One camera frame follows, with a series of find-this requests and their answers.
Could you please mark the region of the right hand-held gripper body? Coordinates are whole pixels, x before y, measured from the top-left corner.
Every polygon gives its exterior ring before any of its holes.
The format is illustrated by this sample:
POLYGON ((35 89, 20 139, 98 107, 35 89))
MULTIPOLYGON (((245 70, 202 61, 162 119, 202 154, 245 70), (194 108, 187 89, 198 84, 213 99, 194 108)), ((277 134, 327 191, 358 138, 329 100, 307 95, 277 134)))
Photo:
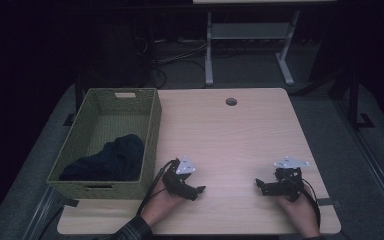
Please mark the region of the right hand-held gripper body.
POLYGON ((270 187, 271 196, 288 196, 290 202, 295 202, 301 194, 310 198, 304 187, 302 167, 309 167, 307 161, 297 160, 286 156, 282 161, 275 162, 276 182, 270 187))

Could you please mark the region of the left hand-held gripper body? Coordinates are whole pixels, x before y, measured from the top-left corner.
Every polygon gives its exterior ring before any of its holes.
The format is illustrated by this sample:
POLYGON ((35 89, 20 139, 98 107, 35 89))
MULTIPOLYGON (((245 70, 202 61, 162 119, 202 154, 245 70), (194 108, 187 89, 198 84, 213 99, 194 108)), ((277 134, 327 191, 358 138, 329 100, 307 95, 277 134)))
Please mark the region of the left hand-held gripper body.
POLYGON ((182 159, 173 160, 168 170, 163 174, 163 183, 166 190, 184 199, 189 194, 195 193, 195 188, 188 185, 185 180, 196 171, 191 160, 184 156, 182 159))

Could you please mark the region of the navy fishbone print garment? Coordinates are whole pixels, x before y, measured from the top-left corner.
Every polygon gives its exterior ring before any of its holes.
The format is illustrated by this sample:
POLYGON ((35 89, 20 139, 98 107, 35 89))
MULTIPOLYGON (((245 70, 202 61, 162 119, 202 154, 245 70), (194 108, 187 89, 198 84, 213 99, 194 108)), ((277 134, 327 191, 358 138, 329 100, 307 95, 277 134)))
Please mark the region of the navy fishbone print garment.
POLYGON ((144 144, 135 134, 107 142, 102 150, 79 158, 60 174, 61 181, 136 181, 140 177, 144 144))

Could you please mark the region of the green woven basket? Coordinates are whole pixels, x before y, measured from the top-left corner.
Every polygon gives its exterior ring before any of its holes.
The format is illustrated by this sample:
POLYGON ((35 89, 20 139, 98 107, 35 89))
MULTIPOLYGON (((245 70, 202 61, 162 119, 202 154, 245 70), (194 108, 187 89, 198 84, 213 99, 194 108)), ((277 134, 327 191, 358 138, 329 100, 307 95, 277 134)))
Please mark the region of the green woven basket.
POLYGON ((71 199, 142 199, 154 179, 162 107, 153 88, 91 88, 51 168, 47 183, 71 199), (144 144, 135 181, 62 181, 63 170, 128 134, 144 144))

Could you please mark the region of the person's left hand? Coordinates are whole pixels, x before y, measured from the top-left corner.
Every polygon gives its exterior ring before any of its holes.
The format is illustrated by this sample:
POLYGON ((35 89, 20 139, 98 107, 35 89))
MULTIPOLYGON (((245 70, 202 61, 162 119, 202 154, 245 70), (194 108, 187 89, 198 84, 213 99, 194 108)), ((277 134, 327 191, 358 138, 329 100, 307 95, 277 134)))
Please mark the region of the person's left hand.
POLYGON ((176 207, 184 202, 184 198, 172 195, 166 191, 162 182, 159 182, 155 186, 152 195, 153 197, 148 201, 140 214, 150 227, 153 227, 163 220, 176 207))

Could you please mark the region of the person's right hand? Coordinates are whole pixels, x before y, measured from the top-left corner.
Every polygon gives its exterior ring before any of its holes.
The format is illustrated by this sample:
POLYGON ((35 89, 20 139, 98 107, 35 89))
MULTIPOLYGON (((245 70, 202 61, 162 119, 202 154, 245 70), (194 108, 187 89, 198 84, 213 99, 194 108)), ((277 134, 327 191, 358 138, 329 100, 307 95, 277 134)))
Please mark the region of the person's right hand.
POLYGON ((284 196, 277 196, 276 202, 288 216, 303 240, 321 238, 317 217, 312 204, 303 194, 295 202, 290 202, 284 196))

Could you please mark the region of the white metal stand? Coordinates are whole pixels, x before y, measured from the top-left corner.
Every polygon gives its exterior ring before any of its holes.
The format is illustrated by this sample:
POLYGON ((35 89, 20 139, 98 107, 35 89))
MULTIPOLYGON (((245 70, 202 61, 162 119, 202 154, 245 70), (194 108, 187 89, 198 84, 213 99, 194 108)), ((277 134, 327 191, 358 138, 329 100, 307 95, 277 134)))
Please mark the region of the white metal stand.
POLYGON ((293 86, 295 81, 291 75, 286 58, 293 40, 303 7, 299 4, 331 4, 337 0, 193 0, 197 6, 209 7, 206 24, 206 53, 204 57, 205 85, 214 84, 212 44, 223 40, 282 40, 283 48, 275 54, 278 67, 287 86, 293 86), (291 16, 284 22, 227 22, 213 21, 215 7, 253 8, 263 11, 272 7, 274 10, 285 10, 290 7, 291 16))

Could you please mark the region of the grey metal rail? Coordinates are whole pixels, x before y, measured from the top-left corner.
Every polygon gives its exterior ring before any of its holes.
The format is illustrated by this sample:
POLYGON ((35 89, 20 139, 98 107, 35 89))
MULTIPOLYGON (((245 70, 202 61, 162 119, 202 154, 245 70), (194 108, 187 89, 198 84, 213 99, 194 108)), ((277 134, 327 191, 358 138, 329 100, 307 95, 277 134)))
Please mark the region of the grey metal rail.
POLYGON ((61 197, 48 186, 37 204, 33 217, 29 221, 22 240, 41 240, 60 211, 61 197))
POLYGON ((361 134, 362 127, 359 126, 359 123, 352 123, 350 117, 348 116, 348 111, 343 103, 335 101, 333 103, 335 109, 338 112, 338 115, 343 120, 344 125, 346 126, 348 132, 353 137, 356 142, 358 149, 360 150, 365 164, 367 165, 370 174, 372 175, 376 185, 379 188, 380 193, 384 198, 384 171, 379 165, 373 151, 370 149, 367 141, 363 138, 361 134))

